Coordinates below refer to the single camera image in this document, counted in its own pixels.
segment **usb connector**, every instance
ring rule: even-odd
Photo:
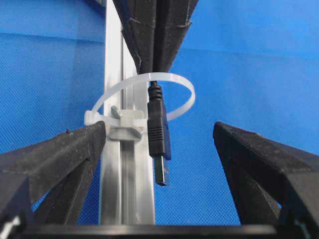
[[[171,160],[169,130],[161,86],[151,85],[148,89],[148,136],[150,156],[155,161],[155,182],[169,185],[168,160]]]

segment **blue backdrop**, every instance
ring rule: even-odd
[[[199,0],[171,69],[193,82],[196,102],[169,123],[158,224],[239,223],[213,145],[218,120],[319,154],[318,9],[316,0]],[[83,126],[103,92],[104,17],[93,1],[0,2],[0,152]],[[163,88],[168,110],[189,97]],[[79,223],[97,223],[98,172]]]

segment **white zip tie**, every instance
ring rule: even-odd
[[[97,110],[102,106],[102,104],[113,94],[115,94],[118,91],[121,91],[125,89],[128,86],[133,86],[138,83],[142,82],[150,82],[150,81],[167,81],[167,82],[174,82],[180,85],[183,85],[187,87],[190,92],[191,96],[186,101],[185,104],[183,104],[181,107],[177,108],[176,110],[169,112],[167,114],[167,120],[173,120],[182,114],[184,114],[186,111],[188,111],[192,105],[195,102],[195,90],[193,84],[186,79],[183,76],[179,76],[173,73],[162,73],[162,72],[154,72],[154,73],[145,73],[137,76],[133,76],[130,78],[127,78],[119,83],[117,83],[115,86],[109,88],[104,95],[102,95],[98,101],[96,102],[95,106],[91,111],[86,111],[84,115],[84,124],[85,125],[91,125],[98,121],[104,121],[106,125],[111,126],[119,126],[120,121],[118,119],[108,117],[108,116],[102,116],[100,115]],[[135,119],[134,125],[136,127],[145,127],[147,124],[147,119]]]

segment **black plug housing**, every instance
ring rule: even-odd
[[[163,101],[161,86],[151,85],[148,88],[148,136],[150,156],[162,156],[171,160],[169,130],[166,117],[166,108]]]

